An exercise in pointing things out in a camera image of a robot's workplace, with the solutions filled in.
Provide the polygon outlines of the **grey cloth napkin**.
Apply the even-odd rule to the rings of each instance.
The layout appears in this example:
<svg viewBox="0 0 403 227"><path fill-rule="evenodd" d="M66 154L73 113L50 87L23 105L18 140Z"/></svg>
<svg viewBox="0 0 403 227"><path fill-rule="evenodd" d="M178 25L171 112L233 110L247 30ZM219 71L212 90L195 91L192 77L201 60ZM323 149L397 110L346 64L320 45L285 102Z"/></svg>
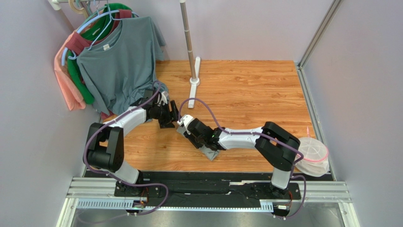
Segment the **grey cloth napkin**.
<svg viewBox="0 0 403 227"><path fill-rule="evenodd" d="M194 138L192 135L188 134L184 127L178 126L178 128L177 128L176 131L177 131L179 134L181 134L183 137L185 137L186 139L188 139L188 140L193 144L193 146L194 146L196 149L198 149L201 153L203 153L210 161L212 161L213 159L215 159L216 156L220 153L219 150L214 151L214 150L212 150L212 149L206 147L205 145L202 145L202 144L200 144L200 143L197 143L197 142L195 141L195 138Z"/></svg>

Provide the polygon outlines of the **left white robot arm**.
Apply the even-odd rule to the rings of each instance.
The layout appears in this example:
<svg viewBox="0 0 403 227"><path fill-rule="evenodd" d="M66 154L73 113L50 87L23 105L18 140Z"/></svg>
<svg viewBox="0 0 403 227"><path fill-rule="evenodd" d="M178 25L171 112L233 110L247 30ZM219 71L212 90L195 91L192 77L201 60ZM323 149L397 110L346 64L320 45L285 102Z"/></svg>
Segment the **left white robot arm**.
<svg viewBox="0 0 403 227"><path fill-rule="evenodd" d="M124 159L125 136L137 126L157 120L160 128L174 128L178 108L166 91L147 89L126 111L105 123L89 127L84 164L95 173L110 175L126 184L141 184L142 173Z"/></svg>

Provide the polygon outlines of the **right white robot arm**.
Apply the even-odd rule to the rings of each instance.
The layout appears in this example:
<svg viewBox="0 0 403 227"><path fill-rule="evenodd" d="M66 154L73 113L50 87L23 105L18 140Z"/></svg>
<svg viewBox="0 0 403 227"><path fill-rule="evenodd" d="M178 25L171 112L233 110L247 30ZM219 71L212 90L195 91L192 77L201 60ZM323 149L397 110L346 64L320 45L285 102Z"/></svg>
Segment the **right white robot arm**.
<svg viewBox="0 0 403 227"><path fill-rule="evenodd" d="M205 125L197 118L182 123L177 132L187 138L209 160L220 151L235 148L255 149L272 166L272 187L285 190L289 185L300 140L274 122L250 130L215 128Z"/></svg>

